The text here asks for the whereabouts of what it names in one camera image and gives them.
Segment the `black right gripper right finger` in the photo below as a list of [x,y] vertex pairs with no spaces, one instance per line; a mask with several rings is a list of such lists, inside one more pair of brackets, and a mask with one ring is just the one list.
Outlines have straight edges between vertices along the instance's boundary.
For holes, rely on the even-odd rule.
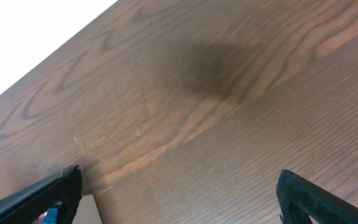
[[358,208],[284,169],[276,186],[283,224],[358,223]]

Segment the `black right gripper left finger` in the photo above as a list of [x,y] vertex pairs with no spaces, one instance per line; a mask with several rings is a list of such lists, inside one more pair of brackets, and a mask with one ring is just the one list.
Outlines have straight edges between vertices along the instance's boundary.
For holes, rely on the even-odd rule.
[[82,193],[78,165],[40,180],[0,200],[0,223],[33,223],[51,208],[58,209],[58,222],[72,224]]

